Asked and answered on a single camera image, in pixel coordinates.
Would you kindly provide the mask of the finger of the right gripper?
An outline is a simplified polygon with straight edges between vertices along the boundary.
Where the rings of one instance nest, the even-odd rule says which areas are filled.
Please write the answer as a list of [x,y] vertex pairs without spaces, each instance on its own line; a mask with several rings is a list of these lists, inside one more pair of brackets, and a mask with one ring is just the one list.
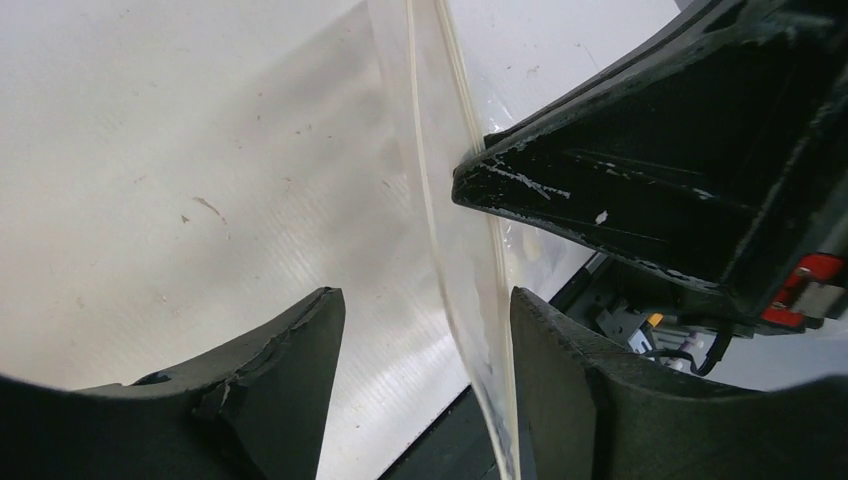
[[847,215],[847,5],[695,1],[497,149],[574,188],[535,225],[758,312]]

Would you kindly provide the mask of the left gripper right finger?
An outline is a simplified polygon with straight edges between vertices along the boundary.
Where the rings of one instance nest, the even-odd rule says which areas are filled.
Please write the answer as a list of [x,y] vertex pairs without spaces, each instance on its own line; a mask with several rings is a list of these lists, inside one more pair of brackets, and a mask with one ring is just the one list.
[[524,288],[515,375],[541,479],[843,479],[847,380],[778,391],[661,366]]

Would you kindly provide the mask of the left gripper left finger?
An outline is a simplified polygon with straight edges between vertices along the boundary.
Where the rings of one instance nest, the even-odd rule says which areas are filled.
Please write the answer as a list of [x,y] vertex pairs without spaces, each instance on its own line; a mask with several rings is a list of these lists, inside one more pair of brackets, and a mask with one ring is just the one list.
[[5,479],[312,479],[345,325],[322,287],[265,324],[130,385],[1,380]]

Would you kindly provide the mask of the clear zip top bag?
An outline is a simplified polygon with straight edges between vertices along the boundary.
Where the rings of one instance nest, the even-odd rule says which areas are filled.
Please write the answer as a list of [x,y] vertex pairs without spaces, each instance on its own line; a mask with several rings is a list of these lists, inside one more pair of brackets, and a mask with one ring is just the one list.
[[370,1],[436,320],[478,400],[497,479],[537,477],[515,375],[511,294],[550,299],[595,252],[523,201],[575,196],[497,143],[668,26],[680,1]]

